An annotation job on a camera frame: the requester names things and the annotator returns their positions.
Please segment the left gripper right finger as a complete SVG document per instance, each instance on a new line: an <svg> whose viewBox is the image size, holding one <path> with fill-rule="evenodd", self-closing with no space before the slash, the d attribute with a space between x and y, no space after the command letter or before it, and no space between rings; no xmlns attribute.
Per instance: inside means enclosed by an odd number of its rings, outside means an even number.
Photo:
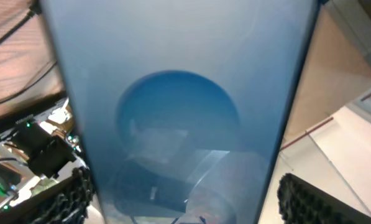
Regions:
<svg viewBox="0 0 371 224"><path fill-rule="evenodd" d="M287 173L277 190L284 224L371 224L371 217Z"/></svg>

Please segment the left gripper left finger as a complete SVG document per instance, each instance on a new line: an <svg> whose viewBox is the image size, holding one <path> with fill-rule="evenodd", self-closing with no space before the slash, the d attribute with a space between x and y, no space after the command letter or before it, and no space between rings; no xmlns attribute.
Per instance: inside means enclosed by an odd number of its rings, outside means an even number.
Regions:
<svg viewBox="0 0 371 224"><path fill-rule="evenodd" d="M71 177L0 213L0 224L84 224L95 188L91 171L72 170Z"/></svg>

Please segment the blue screen smartphone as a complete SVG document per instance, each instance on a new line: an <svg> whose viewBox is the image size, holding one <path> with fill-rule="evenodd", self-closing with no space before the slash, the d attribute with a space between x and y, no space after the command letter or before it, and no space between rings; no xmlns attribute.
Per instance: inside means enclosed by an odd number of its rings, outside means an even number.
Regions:
<svg viewBox="0 0 371 224"><path fill-rule="evenodd" d="M257 223L316 0L40 3L106 223Z"/></svg>

